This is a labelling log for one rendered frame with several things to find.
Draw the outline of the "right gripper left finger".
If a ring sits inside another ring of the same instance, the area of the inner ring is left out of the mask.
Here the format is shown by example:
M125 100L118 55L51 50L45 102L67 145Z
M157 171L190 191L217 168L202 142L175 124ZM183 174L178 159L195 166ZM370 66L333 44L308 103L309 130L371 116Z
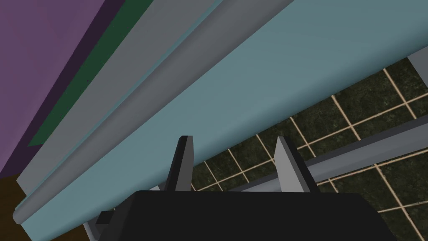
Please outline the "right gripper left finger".
M165 191L190 191L194 166L193 136L181 136L175 150Z

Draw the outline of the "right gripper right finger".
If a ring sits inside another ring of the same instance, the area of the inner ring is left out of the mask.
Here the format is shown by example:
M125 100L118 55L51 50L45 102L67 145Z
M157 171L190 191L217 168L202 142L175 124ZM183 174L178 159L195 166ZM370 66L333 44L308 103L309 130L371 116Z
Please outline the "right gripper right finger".
M320 192L290 138L286 136L277 138L274 160L282 192Z

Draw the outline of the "teal drawer front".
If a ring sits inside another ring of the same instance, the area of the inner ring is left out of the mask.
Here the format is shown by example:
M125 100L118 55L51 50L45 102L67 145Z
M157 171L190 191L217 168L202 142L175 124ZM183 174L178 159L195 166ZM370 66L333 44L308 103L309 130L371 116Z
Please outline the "teal drawer front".
M195 162L428 46L428 0L295 0L22 227L50 241L167 178L178 138Z

